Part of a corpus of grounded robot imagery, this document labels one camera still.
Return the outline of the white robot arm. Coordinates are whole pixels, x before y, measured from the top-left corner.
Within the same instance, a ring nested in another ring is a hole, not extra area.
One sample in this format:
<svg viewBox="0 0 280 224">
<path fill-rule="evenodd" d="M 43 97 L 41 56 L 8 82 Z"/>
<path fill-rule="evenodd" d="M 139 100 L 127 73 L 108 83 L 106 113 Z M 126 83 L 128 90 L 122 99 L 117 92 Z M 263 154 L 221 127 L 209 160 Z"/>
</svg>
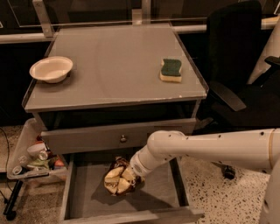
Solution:
<svg viewBox="0 0 280 224">
<path fill-rule="evenodd" d="M 280 224 L 280 129 L 255 129 L 186 136 L 156 131 L 129 162 L 134 175 L 145 177 L 172 159 L 190 156 L 249 170 L 269 170 L 260 224 Z"/>
</svg>

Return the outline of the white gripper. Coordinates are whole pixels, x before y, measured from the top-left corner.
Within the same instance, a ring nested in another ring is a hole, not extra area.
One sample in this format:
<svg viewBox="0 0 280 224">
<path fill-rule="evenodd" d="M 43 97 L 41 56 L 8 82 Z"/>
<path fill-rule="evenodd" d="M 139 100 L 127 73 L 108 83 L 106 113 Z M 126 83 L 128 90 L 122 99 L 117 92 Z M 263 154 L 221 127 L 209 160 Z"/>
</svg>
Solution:
<svg viewBox="0 0 280 224">
<path fill-rule="evenodd" d="M 116 191 L 118 194 L 126 193 L 130 189 L 129 181 L 133 181 L 135 179 L 135 174 L 140 177 L 145 177 L 149 174 L 149 170 L 142 165 L 137 154 L 131 158 L 129 165 L 132 170 L 128 167 L 122 173 L 122 178 L 119 179 Z"/>
</svg>

